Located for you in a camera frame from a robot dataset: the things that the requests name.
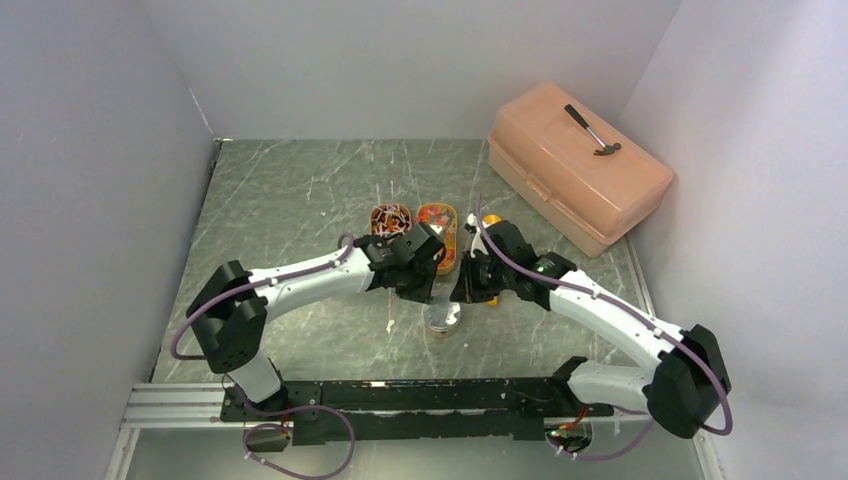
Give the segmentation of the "pink oval lollipop tray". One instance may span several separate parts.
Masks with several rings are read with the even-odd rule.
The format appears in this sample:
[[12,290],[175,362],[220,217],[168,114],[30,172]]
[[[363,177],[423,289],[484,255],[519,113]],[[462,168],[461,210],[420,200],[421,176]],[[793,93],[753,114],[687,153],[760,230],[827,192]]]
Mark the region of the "pink oval lollipop tray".
[[369,216],[370,234],[391,237],[407,232],[413,224],[410,210],[402,204],[379,204]]

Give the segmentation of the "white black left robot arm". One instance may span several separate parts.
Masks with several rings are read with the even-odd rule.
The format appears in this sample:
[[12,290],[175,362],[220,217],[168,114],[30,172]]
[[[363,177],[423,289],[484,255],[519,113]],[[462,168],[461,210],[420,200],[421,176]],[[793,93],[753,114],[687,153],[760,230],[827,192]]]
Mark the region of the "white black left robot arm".
[[186,311],[180,334],[191,331],[205,361],[227,375],[264,420],[287,406],[281,374],[260,350],[268,322],[327,298],[391,289],[402,299],[427,303],[446,251],[446,230],[416,223],[389,239],[346,233],[324,256],[268,269],[238,261],[219,266]]

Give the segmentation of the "round metal jar lid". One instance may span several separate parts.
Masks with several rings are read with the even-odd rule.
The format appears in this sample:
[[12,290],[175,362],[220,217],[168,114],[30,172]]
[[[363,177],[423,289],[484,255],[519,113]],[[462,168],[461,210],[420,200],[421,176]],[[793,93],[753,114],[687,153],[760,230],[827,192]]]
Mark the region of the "round metal jar lid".
[[454,317],[461,320],[461,307],[457,302],[448,300],[434,301],[425,305],[422,310],[424,324],[426,320],[445,319]]

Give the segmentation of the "yellow plastic scoop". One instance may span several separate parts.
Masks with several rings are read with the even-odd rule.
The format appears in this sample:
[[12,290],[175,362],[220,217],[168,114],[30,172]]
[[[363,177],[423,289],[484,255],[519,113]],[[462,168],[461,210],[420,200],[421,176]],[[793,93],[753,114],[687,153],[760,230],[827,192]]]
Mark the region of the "yellow plastic scoop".
[[477,256],[479,256],[482,260],[485,260],[487,263],[487,265],[482,268],[483,272],[480,274],[482,282],[490,282],[492,267],[492,257],[488,253],[486,243],[484,242],[482,237],[482,231],[493,224],[499,223],[501,220],[502,218],[499,215],[487,214],[479,222],[479,229],[476,239],[476,242],[478,244],[478,246],[476,247],[476,250],[478,251]]

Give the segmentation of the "yellow oval gummy tray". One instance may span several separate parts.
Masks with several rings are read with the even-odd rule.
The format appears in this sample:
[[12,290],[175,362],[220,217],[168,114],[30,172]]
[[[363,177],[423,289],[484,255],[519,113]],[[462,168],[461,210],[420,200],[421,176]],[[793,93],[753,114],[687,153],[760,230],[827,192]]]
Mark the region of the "yellow oval gummy tray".
[[446,203],[430,202],[422,204],[415,215],[419,223],[428,224],[441,237],[444,249],[441,253],[437,274],[447,275],[456,263],[458,214],[454,207]]

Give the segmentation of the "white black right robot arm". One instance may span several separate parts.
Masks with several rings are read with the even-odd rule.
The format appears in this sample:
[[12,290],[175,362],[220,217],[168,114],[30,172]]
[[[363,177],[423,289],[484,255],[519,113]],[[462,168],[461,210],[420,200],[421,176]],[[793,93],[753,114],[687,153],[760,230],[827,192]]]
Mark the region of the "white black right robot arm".
[[512,292],[579,322],[633,360],[631,367],[567,360],[551,376],[557,411],[574,415],[587,404],[605,404],[643,412],[684,439],[732,431],[731,383],[713,332],[638,309],[561,255],[536,253],[509,221],[488,223],[471,214],[464,227],[472,240],[461,256],[452,301],[485,303]]

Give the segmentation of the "clear plastic jar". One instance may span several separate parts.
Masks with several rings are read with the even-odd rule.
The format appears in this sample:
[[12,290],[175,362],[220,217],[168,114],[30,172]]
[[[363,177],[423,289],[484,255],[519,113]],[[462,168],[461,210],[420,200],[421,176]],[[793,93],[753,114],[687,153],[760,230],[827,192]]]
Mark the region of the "clear plastic jar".
[[460,320],[454,317],[425,321],[426,331],[438,338],[447,338],[453,335],[459,325]]

